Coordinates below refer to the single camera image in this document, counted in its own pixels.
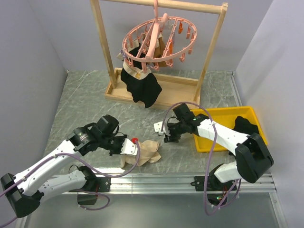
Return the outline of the beige boxer underwear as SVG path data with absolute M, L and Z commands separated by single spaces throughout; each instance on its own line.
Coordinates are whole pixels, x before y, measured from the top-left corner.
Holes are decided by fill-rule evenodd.
M 139 142 L 141 154 L 139 161 L 136 164 L 136 157 L 132 156 L 122 156 L 120 159 L 120 168 L 123 169 L 126 164 L 131 164 L 136 166 L 143 166 L 145 163 L 156 163 L 162 157 L 158 152 L 160 148 L 160 143 L 156 141 L 146 140 L 144 142 Z

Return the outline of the pink round clip hanger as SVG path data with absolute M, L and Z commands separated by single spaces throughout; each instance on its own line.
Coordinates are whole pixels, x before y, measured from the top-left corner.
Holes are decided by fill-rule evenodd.
M 154 1 L 154 18 L 141 23 L 127 33 L 122 42 L 118 56 L 130 67 L 134 62 L 141 63 L 142 70 L 147 71 L 150 64 L 155 70 L 160 66 L 173 67 L 173 60 L 178 58 L 184 62 L 190 55 L 197 39 L 197 28 L 189 20 L 169 16 L 165 13 L 158 15 L 158 1 Z M 174 52 L 175 34 L 182 34 L 186 28 L 188 45 Z

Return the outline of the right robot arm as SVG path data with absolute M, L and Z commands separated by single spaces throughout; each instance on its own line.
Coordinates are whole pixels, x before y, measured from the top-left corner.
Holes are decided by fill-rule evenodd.
M 159 134 L 164 134 L 166 143 L 179 142 L 181 135 L 190 133 L 223 146 L 234 156 L 235 160 L 228 164 L 220 164 L 206 174 L 204 184 L 208 190 L 220 190 L 232 181 L 244 179 L 255 183 L 274 165 L 263 138 L 256 132 L 251 134 L 237 128 L 230 129 L 214 121 L 209 113 L 195 114 L 185 103 L 173 108 L 176 123 L 160 123 Z

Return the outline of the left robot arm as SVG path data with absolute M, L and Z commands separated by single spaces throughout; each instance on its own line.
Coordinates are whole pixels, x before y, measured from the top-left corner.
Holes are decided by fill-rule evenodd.
M 78 160 L 89 152 L 102 148 L 110 155 L 137 155 L 137 146 L 126 134 L 118 135 L 119 122 L 110 115 L 98 122 L 76 128 L 49 155 L 35 165 L 18 173 L 1 177 L 3 195 L 9 201 L 17 218 L 35 211 L 42 202 L 71 190 L 96 190 L 96 170 L 84 163 L 70 174 L 52 176 L 73 159 Z

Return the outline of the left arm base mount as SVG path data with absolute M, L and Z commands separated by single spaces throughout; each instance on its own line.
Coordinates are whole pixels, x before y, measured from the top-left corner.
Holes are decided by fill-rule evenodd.
M 78 206 L 88 211 L 98 211 L 105 209 L 110 204 L 110 198 L 104 194 L 104 192 L 110 191 L 111 178 L 109 177 L 97 177 L 94 172 L 86 166 L 76 166 L 75 171 L 80 171 L 85 176 L 85 184 L 80 190 L 72 190 L 77 192 L 77 203 Z M 107 202 L 104 206 L 99 208 L 88 208 L 86 206 L 93 206 L 97 203 L 98 197 L 104 197 Z

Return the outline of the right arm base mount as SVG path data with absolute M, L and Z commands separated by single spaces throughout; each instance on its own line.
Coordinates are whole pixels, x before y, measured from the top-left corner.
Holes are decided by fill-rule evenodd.
M 194 181 L 190 183 L 195 188 L 195 191 L 204 191 L 205 176 L 195 176 Z M 234 184 L 234 181 L 230 180 L 225 183 L 221 183 L 213 177 L 208 177 L 207 191 L 220 191 L 219 194 L 208 194 L 207 199 L 211 205 L 218 205 L 226 195 L 227 191 Z

